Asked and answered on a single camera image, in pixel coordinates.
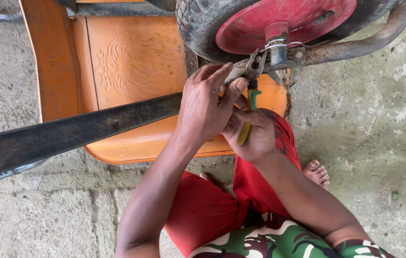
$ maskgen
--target black rubber tire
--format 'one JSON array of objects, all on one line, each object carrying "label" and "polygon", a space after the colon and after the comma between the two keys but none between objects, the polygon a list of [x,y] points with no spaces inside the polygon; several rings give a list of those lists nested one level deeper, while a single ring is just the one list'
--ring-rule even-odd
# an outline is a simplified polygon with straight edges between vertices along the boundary
[{"label": "black rubber tire", "polygon": [[349,18],[331,32],[308,42],[307,45],[326,44],[342,40],[360,31],[389,12],[401,0],[357,0],[357,6]]},{"label": "black rubber tire", "polygon": [[[216,44],[220,26],[240,10],[260,0],[177,0],[176,20],[184,43],[212,62],[238,62],[248,58],[221,50]],[[353,14],[340,26],[308,44],[344,39],[377,20],[401,0],[357,0]]]}]

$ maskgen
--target bare foot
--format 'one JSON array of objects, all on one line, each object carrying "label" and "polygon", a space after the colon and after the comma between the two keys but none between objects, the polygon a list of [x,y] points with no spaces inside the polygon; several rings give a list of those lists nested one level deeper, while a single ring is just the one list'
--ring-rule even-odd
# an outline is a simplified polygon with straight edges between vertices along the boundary
[{"label": "bare foot", "polygon": [[211,180],[211,178],[209,177],[209,174],[203,172],[203,173],[200,174],[200,177],[201,177],[202,179],[204,179],[204,180],[209,181],[209,182],[212,183],[212,180]]},{"label": "bare foot", "polygon": [[329,176],[325,167],[319,165],[319,161],[311,161],[308,166],[303,169],[303,173],[307,178],[311,179],[313,182],[322,186],[322,188],[328,191],[328,186],[330,185],[330,181],[328,180]]}]

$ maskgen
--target red wheel rim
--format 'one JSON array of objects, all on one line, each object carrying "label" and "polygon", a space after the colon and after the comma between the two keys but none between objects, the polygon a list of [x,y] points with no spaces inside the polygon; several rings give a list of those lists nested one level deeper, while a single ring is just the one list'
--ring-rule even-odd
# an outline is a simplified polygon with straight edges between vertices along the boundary
[{"label": "red wheel rim", "polygon": [[[342,24],[356,4],[357,0],[262,0],[228,19],[217,31],[216,44],[229,53],[248,55],[262,50],[284,27],[289,42],[306,43]],[[328,11],[335,14],[315,24]]]}]

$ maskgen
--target nut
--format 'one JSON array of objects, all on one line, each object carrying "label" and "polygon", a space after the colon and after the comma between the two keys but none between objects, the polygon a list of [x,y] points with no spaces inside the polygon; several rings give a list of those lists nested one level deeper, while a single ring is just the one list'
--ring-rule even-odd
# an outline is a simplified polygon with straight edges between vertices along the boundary
[{"label": "nut", "polygon": [[304,54],[303,54],[302,51],[297,51],[297,52],[295,52],[295,54],[294,54],[294,58],[295,58],[296,60],[302,59],[303,56],[304,56]]}]

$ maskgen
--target concrete floor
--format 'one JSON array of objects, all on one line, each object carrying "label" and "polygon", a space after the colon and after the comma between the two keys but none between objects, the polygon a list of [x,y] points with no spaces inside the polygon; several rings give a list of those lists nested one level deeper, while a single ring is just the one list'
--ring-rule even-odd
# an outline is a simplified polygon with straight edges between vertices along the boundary
[{"label": "concrete floor", "polygon": [[[0,10],[18,4],[0,0]],[[302,165],[320,160],[330,191],[372,239],[406,257],[406,30],[372,55],[295,69],[293,79],[290,123]],[[26,28],[0,23],[0,132],[38,121]],[[77,149],[1,180],[0,257],[112,257],[121,211],[148,166],[106,165]],[[197,158],[188,169],[229,186],[234,158]],[[181,257],[165,233],[161,253]]]}]

